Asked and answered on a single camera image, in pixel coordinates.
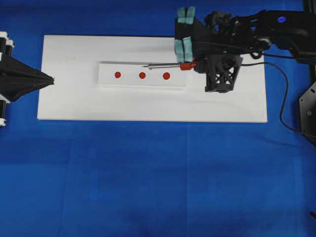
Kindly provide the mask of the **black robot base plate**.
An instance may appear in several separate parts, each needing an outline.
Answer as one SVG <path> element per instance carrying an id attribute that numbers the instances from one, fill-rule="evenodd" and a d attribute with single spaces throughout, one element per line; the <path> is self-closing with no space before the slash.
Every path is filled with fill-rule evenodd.
<path id="1" fill-rule="evenodd" d="M 316 83 L 299 98 L 300 126 L 305 137 L 316 146 Z"/>

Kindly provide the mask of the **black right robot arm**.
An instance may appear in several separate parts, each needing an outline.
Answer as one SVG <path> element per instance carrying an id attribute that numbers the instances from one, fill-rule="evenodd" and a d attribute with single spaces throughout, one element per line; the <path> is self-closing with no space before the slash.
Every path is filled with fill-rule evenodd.
<path id="1" fill-rule="evenodd" d="M 193 63 L 206 74 L 206 90 L 232 89 L 242 55 L 259 59 L 275 45 L 302 64 L 316 62 L 315 15 L 262 10 L 250 16 L 214 11 L 200 22 L 195 7 L 181 8 L 175 19 L 174 51 L 179 63 Z"/>

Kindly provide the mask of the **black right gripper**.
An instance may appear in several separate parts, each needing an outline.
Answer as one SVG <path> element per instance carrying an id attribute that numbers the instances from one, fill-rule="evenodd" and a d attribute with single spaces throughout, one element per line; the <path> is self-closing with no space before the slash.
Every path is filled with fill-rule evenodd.
<path id="1" fill-rule="evenodd" d="M 196 8 L 180 8 L 175 18 L 174 50 L 178 62 L 199 61 L 212 54 L 256 53 L 257 15 L 235 16 L 212 12 L 204 22 L 195 16 Z"/>

